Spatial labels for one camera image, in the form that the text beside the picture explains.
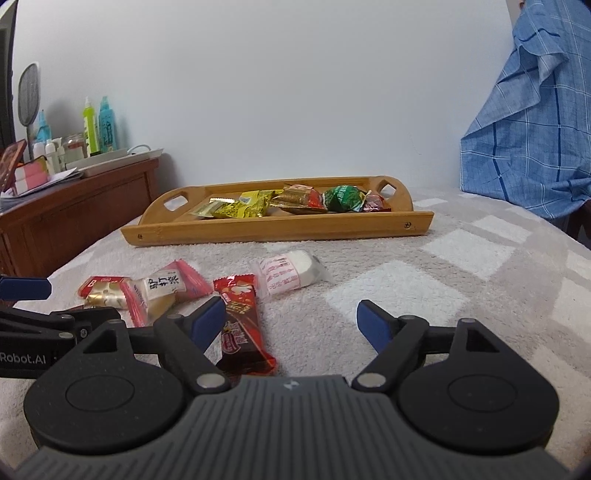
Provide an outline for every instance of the bed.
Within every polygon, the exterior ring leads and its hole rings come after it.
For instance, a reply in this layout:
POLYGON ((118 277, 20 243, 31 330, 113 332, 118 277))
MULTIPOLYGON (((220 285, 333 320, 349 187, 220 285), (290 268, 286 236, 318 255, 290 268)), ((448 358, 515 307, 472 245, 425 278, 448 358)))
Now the bed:
MULTIPOLYGON (((249 272, 250 262, 305 248, 334 283, 318 283, 259 304, 265 341, 284 375, 351 379, 375 356, 359 333, 355 308, 370 299, 394 315, 432 325, 475 317, 540 371, 560 396, 548 450, 569 468, 591 453, 591 251, 520 207, 458 190, 411 190, 416 209, 435 211, 422 237, 267 244, 133 248, 119 231, 50 278, 39 312, 80 304, 90 275, 142 277, 184 258, 207 279, 249 272)), ((188 313, 201 299, 179 308, 188 313)), ((123 317, 131 325, 127 312, 123 317)), ((217 344, 207 351, 219 356, 217 344)), ((155 358, 143 358, 155 362, 155 358)), ((30 380, 0 379, 0 460, 17 466, 35 451, 22 399, 30 380)))

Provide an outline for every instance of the white pastry package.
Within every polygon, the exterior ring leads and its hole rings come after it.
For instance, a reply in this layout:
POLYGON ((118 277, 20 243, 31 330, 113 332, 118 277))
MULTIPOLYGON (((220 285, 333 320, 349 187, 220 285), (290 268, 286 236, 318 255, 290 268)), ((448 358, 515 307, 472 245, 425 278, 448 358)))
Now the white pastry package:
POLYGON ((305 250, 292 250, 283 255, 266 258, 253 265, 256 293, 266 298, 285 291, 307 287, 318 281, 332 281, 328 270, 305 250))

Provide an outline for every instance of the snack wrapper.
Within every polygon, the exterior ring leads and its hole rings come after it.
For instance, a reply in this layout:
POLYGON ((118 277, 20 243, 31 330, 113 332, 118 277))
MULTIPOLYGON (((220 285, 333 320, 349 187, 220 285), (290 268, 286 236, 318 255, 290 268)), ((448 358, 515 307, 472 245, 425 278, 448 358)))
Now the snack wrapper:
POLYGON ((363 208, 365 192, 351 185, 339 185, 326 190, 323 200, 329 212, 360 212, 363 208))
POLYGON ((151 325, 175 303, 213 293, 211 285, 185 260, 175 260, 139 280, 126 280, 121 290, 136 327, 151 325))
POLYGON ((230 204, 230 203, 234 203, 235 200, 226 200, 226 199, 216 199, 216 200, 211 200, 209 203, 206 203, 204 205, 200 205, 197 208, 195 208, 195 210, 191 211, 191 215, 194 215, 195 217, 198 218, 213 218, 213 212, 215 212, 216 210, 219 210, 220 208, 230 204))
POLYGON ((286 185, 283 192, 271 199, 269 206, 279 207, 286 212, 326 213, 322 195, 308 185, 286 185))
POLYGON ((128 277, 89 277, 78 288, 78 296, 85 300, 85 307, 114 307, 126 310, 127 301, 121 290, 121 282, 128 277))
POLYGON ((213 281, 226 304, 222 359, 217 367, 236 381, 240 375, 271 375, 277 360, 264 348, 256 312, 254 275, 232 275, 213 281))
POLYGON ((305 250, 293 250, 269 257, 253 265, 256 292, 261 298, 307 287, 332 278, 324 265, 305 250))
POLYGON ((365 202, 363 203, 364 212, 391 212, 390 207, 386 207, 384 203, 384 197, 379 193, 372 192, 371 190, 365 196, 365 202))
POLYGON ((253 190, 240 195, 237 202, 229 203, 212 212, 214 218, 262 217, 267 211, 274 190, 253 190))

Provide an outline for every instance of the wooden tray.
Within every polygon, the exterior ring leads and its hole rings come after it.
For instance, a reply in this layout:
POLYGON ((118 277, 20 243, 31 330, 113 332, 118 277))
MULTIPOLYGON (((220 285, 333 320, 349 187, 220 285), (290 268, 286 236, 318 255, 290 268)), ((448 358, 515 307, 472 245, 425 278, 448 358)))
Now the wooden tray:
POLYGON ((413 212, 410 194, 397 179, 329 177, 228 183, 171 190, 152 202, 138 225, 124 226, 121 232, 129 244, 138 247, 224 242, 337 240, 423 235, 429 229, 432 219, 433 212, 413 212), (269 216, 261 218, 206 220, 195 219, 191 214, 198 206, 209 203, 211 197, 237 199, 242 192, 281 189, 286 183, 311 185, 321 192, 337 185, 355 185, 375 192, 381 192, 386 185, 390 185, 396 191, 386 200, 392 212, 291 215, 280 209, 269 209, 269 216), (173 211, 164 205, 178 197, 184 197, 187 202, 173 211))

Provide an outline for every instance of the blue bottle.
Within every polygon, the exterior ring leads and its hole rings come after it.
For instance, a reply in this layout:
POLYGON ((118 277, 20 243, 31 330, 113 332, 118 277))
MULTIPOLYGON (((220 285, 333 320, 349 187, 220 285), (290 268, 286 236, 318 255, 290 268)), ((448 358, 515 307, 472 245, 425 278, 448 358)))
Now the blue bottle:
POLYGON ((45 112, 43 110, 39 112, 37 119, 39 120, 39 131, 37 132, 37 138, 35 140, 37 142, 43 142, 43 144, 46 144, 47 140, 51 140, 51 128, 49 125, 47 125, 47 121, 45 120, 45 112))
POLYGON ((99 111, 99 138, 100 151, 102 153, 117 150, 117 140, 115 139, 115 115, 109 108, 109 99, 104 96, 100 102, 99 111))

